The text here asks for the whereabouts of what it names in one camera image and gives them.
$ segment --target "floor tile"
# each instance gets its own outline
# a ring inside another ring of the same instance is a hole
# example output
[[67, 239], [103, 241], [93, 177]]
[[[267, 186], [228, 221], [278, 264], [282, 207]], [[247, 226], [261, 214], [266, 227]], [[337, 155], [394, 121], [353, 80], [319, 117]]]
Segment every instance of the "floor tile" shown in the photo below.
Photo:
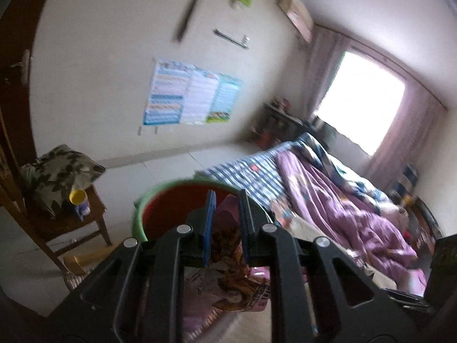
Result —
[[33, 240], [19, 227], [5, 208], [0, 208], [0, 265], [10, 254], [38, 249]]
[[[108, 229], [108, 233], [113, 244], [117, 246], [121, 244], [127, 237], [132, 235], [131, 223], [124, 222], [116, 224], [115, 226]], [[104, 239], [101, 236], [98, 236], [82, 244], [76, 249], [71, 250], [70, 252], [66, 253], [66, 255], [90, 254], [91, 252], [97, 251], [105, 246], [107, 245]], [[69, 294], [69, 291], [65, 285], [65, 282], [63, 281], [62, 273], [50, 259], [43, 261], [41, 272], [47, 293], [51, 299], [51, 303], [49, 305], [54, 308], [63, 301], [63, 299]]]
[[133, 215], [133, 203], [155, 185], [155, 180], [143, 163], [108, 169], [96, 182], [95, 187], [107, 207], [104, 215], [107, 227], [129, 222]]
[[202, 166], [188, 153], [145, 161], [155, 183], [191, 178]]
[[[47, 260], [41, 250], [35, 250], [11, 256], [0, 266], [0, 285], [5, 294], [43, 316], [56, 306], [42, 273]], [[57, 267], [55, 272], [62, 277]]]
[[189, 152], [189, 154], [203, 166], [204, 169], [210, 168], [219, 163], [226, 163], [259, 152], [260, 149], [252, 143], [241, 142], [224, 146], [211, 147], [200, 151]]

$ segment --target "pink curtain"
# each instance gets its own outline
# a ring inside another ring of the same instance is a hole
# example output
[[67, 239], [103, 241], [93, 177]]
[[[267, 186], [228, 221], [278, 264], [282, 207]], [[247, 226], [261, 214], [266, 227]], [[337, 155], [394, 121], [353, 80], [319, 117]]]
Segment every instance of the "pink curtain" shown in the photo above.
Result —
[[445, 112], [426, 88], [415, 79], [408, 81], [397, 115], [363, 176], [388, 191], [405, 166], [417, 162], [433, 126]]
[[313, 112], [332, 84], [350, 39], [330, 29], [314, 26], [303, 89], [303, 120], [309, 121]]

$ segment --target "pink blanket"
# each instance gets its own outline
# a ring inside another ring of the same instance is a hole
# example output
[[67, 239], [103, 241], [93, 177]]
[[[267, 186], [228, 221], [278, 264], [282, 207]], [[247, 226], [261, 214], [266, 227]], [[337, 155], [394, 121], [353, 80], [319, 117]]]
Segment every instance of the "pink blanket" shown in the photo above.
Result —
[[387, 219], [344, 194], [293, 152], [279, 153], [276, 163], [298, 215], [343, 247], [361, 251], [374, 268], [400, 282], [417, 255]]

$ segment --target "metal screw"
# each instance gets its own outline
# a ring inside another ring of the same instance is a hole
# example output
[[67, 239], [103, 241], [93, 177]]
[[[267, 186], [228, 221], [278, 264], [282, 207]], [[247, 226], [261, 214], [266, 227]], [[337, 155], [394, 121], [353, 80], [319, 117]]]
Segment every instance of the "metal screw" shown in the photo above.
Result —
[[181, 224], [180, 226], [178, 226], [178, 228], [176, 228], [176, 230], [178, 231], [178, 233], [185, 234], [192, 231], [192, 227], [188, 224]]
[[320, 247], [327, 247], [330, 245], [330, 240], [327, 237], [318, 237], [316, 239], [316, 245]]
[[138, 241], [136, 240], [136, 238], [129, 237], [128, 239], [124, 240], [125, 247], [135, 247], [136, 245], [138, 245]]
[[273, 223], [266, 223], [262, 226], [264, 232], [273, 233], [278, 229]]

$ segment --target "air conditioner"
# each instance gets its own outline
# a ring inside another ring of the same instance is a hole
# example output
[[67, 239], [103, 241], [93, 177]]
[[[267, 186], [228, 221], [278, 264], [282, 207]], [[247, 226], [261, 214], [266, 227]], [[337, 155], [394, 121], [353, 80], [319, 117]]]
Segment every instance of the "air conditioner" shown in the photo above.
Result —
[[314, 26], [314, 22], [305, 8], [305, 5], [303, 5], [303, 2], [300, 0], [279, 0], [278, 5], [289, 17], [305, 41], [311, 42], [311, 31]]

